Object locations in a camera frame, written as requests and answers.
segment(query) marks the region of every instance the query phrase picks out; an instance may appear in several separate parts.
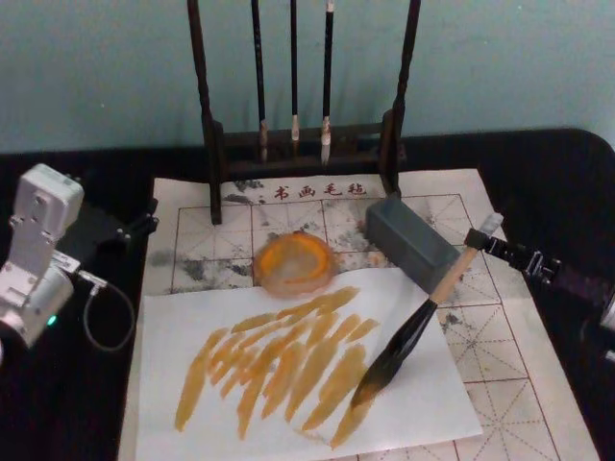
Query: light blue wall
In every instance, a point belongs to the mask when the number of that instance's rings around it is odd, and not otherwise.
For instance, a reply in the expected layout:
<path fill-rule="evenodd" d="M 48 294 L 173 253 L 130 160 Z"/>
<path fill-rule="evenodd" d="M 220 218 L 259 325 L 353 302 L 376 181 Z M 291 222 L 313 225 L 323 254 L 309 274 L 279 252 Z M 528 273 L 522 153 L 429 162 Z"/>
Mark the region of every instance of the light blue wall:
<path fill-rule="evenodd" d="M 258 127 L 250 2 L 201 0 L 213 112 Z M 288 128 L 288 1 L 261 0 L 267 119 Z M 319 126 L 324 0 L 299 0 L 302 126 Z M 394 97 L 408 0 L 338 0 L 334 124 Z M 576 126 L 615 145 L 615 2 L 426 0 L 404 131 Z M 201 143 L 185 0 L 0 0 L 0 152 Z"/>

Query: bamboo brush handle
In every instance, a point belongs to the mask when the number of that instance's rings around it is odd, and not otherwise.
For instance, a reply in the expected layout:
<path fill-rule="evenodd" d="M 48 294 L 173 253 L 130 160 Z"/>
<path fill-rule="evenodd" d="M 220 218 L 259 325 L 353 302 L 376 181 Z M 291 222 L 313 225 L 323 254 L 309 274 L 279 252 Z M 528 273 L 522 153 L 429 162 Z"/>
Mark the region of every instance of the bamboo brush handle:
<path fill-rule="evenodd" d="M 485 219 L 482 226 L 480 226 L 480 231 L 491 236 L 493 232 L 500 226 L 502 223 L 503 217 L 501 214 L 493 213 Z M 466 271 L 472 260 L 476 257 L 479 250 L 472 247 L 466 247 L 460 257 L 457 258 L 453 267 L 449 269 L 449 272 L 446 273 L 446 276 L 437 284 L 433 293 L 431 293 L 430 299 L 436 304 L 444 303 L 451 293 L 453 292 L 453 288 L 457 281 L 461 278 L 463 273 Z"/>

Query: orange dish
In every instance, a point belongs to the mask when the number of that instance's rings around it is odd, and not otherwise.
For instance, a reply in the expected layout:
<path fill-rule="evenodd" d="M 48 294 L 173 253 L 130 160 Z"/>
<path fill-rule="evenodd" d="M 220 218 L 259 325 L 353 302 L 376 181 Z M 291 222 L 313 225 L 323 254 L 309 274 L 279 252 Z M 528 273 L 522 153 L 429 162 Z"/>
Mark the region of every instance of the orange dish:
<path fill-rule="evenodd" d="M 254 263 L 257 282 L 271 295 L 292 298 L 328 285 L 337 271 L 331 248 L 304 232 L 282 235 L 265 245 Z"/>

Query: gray cable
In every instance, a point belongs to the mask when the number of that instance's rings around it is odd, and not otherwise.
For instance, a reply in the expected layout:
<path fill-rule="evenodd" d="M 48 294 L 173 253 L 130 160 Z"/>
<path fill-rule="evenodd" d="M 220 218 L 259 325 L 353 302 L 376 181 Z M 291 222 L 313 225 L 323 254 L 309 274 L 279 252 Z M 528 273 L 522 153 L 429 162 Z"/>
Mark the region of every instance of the gray cable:
<path fill-rule="evenodd" d="M 124 339 L 122 339 L 117 346 L 111 346 L 111 347 L 104 346 L 94 339 L 94 337 L 92 336 L 92 332 L 89 329 L 89 325 L 88 325 L 89 310 L 91 309 L 92 301 L 94 300 L 94 298 L 96 298 L 96 295 L 98 294 L 98 291 L 99 291 L 98 287 L 94 286 L 94 288 L 92 288 L 92 290 L 89 293 L 89 298 L 87 299 L 87 302 L 86 302 L 86 308 L 84 309 L 84 331 L 86 332 L 87 340 L 92 344 L 92 346 L 94 346 L 99 351 L 118 352 L 124 346 L 126 346 L 126 344 L 130 341 L 131 336 L 133 336 L 133 332 L 135 331 L 135 324 L 136 324 L 135 307 L 133 306 L 133 302 L 131 302 L 128 296 L 126 296 L 126 293 L 124 293 L 122 290 L 120 290 L 115 285 L 109 282 L 107 282 L 106 286 L 110 288 L 112 291 L 114 291 L 115 293 L 117 293 L 119 297 L 124 301 L 125 305 L 128 307 L 128 310 L 131 316 L 131 326 L 128 329 L 128 332 L 126 333 L 126 336 L 124 336 Z"/>

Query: white paper sheet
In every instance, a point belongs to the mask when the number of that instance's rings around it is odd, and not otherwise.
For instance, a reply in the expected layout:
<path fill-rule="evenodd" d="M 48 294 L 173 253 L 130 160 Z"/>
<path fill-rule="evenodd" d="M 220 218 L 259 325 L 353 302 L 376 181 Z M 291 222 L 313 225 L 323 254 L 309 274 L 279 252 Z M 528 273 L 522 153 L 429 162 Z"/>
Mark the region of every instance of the white paper sheet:
<path fill-rule="evenodd" d="M 342 274 L 328 292 L 348 285 L 359 287 L 360 292 L 338 309 L 340 317 L 356 312 L 362 319 L 381 322 L 362 340 L 371 363 L 427 295 L 398 269 L 364 269 Z M 435 318 L 394 381 L 378 396 L 363 424 L 335 450 L 294 430 L 314 408 L 316 390 L 304 401 L 290 425 L 283 419 L 284 404 L 271 417 L 261 420 L 264 399 L 259 398 L 246 439 L 240 441 L 235 410 L 242 389 L 236 387 L 222 400 L 221 384 L 215 388 L 208 384 L 185 431 L 180 433 L 174 428 L 174 417 L 185 373 L 209 334 L 221 327 L 231 327 L 245 317 L 277 311 L 297 302 L 272 300 L 260 288 L 246 288 L 147 297 L 143 304 L 137 460 L 308 461 L 432 444 L 481 433 Z M 343 353 L 344 348 L 341 349 L 332 363 Z M 320 435 L 331 438 L 349 399 L 350 396 L 318 428 Z"/>

